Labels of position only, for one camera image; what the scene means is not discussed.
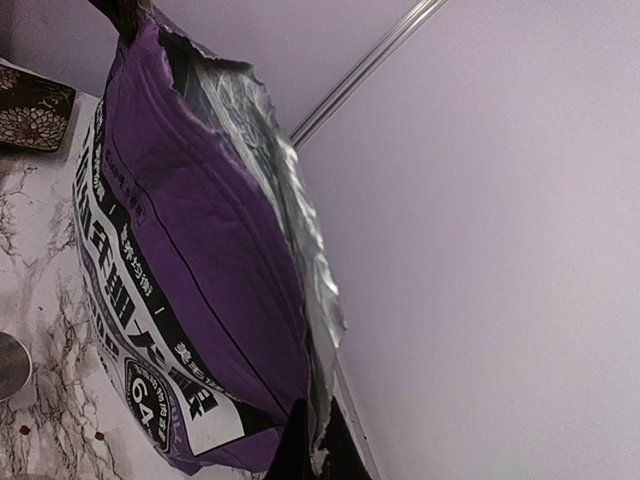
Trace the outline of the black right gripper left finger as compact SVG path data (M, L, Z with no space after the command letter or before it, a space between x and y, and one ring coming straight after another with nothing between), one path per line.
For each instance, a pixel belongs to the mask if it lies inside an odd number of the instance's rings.
M313 478L307 434L307 402L297 400L273 461L267 471L267 480L308 480Z

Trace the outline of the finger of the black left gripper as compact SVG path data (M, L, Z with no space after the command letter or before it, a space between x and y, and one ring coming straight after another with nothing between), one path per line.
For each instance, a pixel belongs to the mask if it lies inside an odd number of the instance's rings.
M89 0L106 16L125 43L132 43L137 35L142 12L152 7L150 0Z

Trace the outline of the silver metal scoop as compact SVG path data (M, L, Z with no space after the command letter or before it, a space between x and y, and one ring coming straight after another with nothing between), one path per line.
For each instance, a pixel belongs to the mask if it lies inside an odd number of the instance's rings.
M4 402L28 384L33 364L28 349L20 340L2 332L0 342L0 398Z

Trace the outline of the purple puppy food bag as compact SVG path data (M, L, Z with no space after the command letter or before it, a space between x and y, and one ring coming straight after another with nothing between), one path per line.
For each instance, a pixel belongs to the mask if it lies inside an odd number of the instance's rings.
M307 402L328 450L345 326L295 150L251 65L142 12L117 50L73 184L101 363L153 449L193 475L267 476Z

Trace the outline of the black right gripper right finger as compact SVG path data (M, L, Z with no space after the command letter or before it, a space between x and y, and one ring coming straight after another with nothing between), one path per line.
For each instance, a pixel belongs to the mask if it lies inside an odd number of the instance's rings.
M336 398L331 403L331 418L326 429L323 447L328 450L320 479L372 480L348 429Z

